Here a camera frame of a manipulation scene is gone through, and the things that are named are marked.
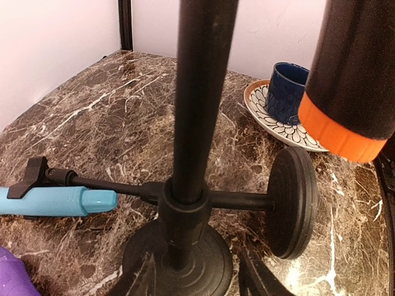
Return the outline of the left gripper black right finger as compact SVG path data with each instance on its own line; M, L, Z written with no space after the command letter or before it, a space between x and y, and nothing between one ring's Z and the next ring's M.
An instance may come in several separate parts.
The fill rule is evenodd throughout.
M255 251L241 249L239 257L239 293L241 296L293 296L257 256Z

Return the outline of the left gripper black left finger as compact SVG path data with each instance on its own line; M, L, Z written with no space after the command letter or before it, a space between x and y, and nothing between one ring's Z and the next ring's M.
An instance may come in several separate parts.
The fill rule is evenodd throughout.
M160 270L166 272L170 268L169 255L162 255L157 264L155 253L145 252L121 275L107 295L170 295L157 278Z

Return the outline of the black microphone stand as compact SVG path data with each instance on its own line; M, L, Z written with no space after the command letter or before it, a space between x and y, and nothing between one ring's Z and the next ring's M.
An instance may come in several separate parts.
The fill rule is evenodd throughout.
M225 295L233 259L211 226L204 179L233 36L236 1L181 1L177 49L173 173L158 218L130 237L123 273L145 252L170 269L157 273L170 295Z

